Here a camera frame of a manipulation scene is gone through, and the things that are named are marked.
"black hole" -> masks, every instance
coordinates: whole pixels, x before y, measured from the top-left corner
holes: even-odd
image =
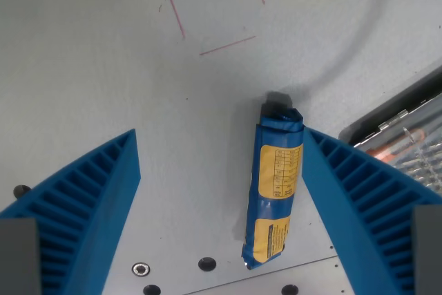
[[[14,197],[16,199],[19,199],[19,198],[23,197],[23,195],[25,193],[27,193],[28,191],[30,191],[30,188],[28,186],[24,186],[24,185],[20,184],[19,186],[16,186],[14,188]]]
[[[160,295],[161,289],[155,285],[148,285],[143,289],[144,295]]]
[[[281,289],[282,295],[297,295],[299,293],[299,289],[295,285],[287,285]]]
[[[216,261],[212,257],[204,257],[198,262],[198,267],[204,272],[210,272],[215,269]]]

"metal screw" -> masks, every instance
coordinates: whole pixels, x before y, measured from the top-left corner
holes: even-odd
[[[146,263],[137,263],[132,266],[132,272],[136,276],[147,276],[151,268]]]

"blue plastic wrapper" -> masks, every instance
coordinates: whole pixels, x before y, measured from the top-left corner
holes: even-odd
[[[294,108],[261,117],[256,126],[242,257],[254,269],[278,257],[289,231],[302,160],[304,125]]]

